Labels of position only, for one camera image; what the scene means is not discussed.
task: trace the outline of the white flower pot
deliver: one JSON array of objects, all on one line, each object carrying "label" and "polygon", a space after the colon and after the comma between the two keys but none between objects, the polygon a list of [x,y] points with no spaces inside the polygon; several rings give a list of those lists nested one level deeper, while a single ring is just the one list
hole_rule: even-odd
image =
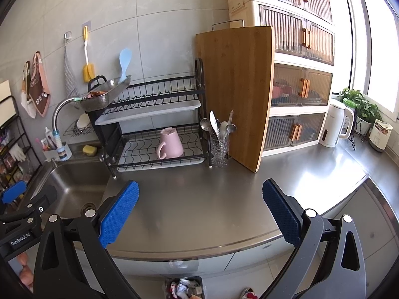
[{"label": "white flower pot", "polygon": [[356,118],[356,132],[365,135],[370,130],[371,124],[369,122],[365,122],[362,118]]}]

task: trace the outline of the human hand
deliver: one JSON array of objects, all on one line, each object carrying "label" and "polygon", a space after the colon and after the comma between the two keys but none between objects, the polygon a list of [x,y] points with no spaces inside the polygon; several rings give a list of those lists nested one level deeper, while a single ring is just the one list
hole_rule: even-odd
[{"label": "human hand", "polygon": [[21,279],[21,282],[26,285],[30,291],[33,292],[33,273],[29,266],[27,265],[27,254],[22,253],[17,256],[18,262],[23,266],[23,269],[21,273],[19,274],[19,278]]}]

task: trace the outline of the mug handle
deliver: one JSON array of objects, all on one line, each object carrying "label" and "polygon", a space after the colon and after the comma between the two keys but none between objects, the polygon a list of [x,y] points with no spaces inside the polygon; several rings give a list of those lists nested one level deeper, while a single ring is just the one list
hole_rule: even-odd
[{"label": "mug handle", "polygon": [[163,153],[162,156],[160,155],[161,148],[162,148],[163,146],[165,146],[165,145],[166,145],[165,142],[161,142],[161,144],[159,144],[158,148],[156,149],[156,155],[158,156],[159,159],[164,159],[164,158],[166,157],[166,154],[165,154],[165,153]]}]

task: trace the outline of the white kettle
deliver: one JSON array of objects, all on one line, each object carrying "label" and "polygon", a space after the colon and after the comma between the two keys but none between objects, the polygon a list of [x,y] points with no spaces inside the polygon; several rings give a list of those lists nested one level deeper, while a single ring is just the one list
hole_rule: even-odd
[{"label": "white kettle", "polygon": [[[348,116],[349,118],[349,125],[346,133],[342,134],[341,131],[345,123],[345,116]],[[339,138],[346,139],[349,137],[353,122],[354,114],[352,109],[348,108],[343,103],[332,99],[319,143],[326,147],[335,147]]]}]

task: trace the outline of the stainless steel sink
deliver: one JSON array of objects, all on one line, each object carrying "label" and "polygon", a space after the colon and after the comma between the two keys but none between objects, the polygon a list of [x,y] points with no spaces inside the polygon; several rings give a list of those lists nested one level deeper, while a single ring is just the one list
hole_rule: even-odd
[{"label": "stainless steel sink", "polygon": [[109,177],[110,172],[97,159],[67,161],[50,169],[35,193],[46,185],[53,185],[57,189],[57,200],[44,215],[56,213],[62,218],[79,217],[88,209],[99,208]]}]

